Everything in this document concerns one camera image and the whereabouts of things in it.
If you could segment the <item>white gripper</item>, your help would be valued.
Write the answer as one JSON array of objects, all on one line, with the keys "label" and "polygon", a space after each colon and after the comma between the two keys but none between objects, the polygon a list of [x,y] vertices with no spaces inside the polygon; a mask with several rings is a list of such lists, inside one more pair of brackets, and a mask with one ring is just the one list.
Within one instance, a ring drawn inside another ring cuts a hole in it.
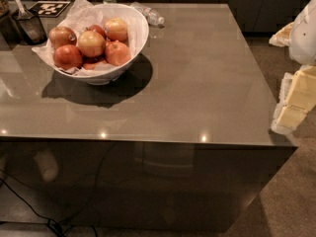
[{"label": "white gripper", "polygon": [[269,39],[269,44],[289,47],[291,59],[302,64],[294,74],[285,73],[271,129],[278,134],[295,131],[316,106],[316,0]]}]

